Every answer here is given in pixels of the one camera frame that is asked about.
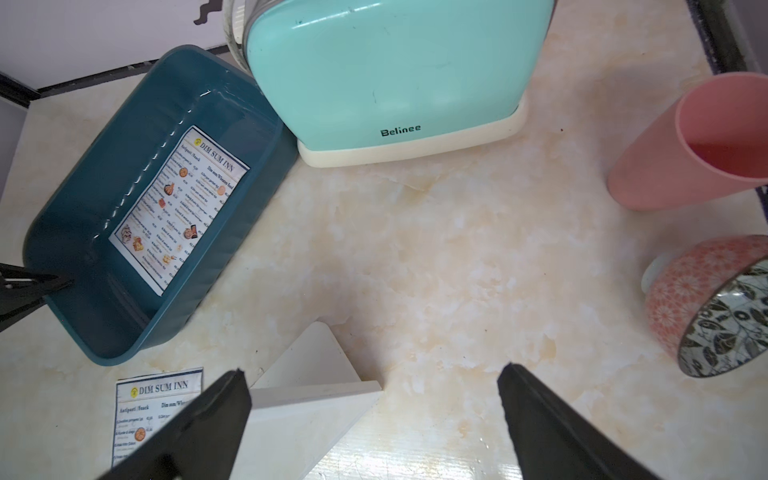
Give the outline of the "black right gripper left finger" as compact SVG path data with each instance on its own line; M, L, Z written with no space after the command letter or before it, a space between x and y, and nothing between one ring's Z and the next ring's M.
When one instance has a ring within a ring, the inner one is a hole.
M228 479L252 402L245 374L230 370L104 479Z

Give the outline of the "new Dim Sum Inn menu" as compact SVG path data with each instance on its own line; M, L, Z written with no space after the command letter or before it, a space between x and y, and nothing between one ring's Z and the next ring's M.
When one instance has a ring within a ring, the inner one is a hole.
M110 242L151 291L162 295L248 171L190 126Z

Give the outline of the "clear acrylic menu holder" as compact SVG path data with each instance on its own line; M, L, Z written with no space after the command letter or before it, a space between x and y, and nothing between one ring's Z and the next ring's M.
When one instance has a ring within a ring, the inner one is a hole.
M259 378L233 479L303 479L382 395L315 321Z

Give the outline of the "old Dim Sum Inn menu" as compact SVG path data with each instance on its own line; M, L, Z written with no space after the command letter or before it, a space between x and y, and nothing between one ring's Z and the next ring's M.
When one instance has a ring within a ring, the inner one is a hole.
M146 443L202 392L203 373L200 367L116 383L112 467Z

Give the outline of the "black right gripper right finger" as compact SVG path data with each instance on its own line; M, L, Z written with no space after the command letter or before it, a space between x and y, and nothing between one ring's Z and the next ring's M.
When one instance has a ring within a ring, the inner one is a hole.
M525 479L655 479L520 364L497 379L508 432Z

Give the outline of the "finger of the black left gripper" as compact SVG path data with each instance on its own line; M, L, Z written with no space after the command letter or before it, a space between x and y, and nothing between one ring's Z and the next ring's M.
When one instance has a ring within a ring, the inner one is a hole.
M1 264L1 331L30 315L45 297L72 285L72 277Z

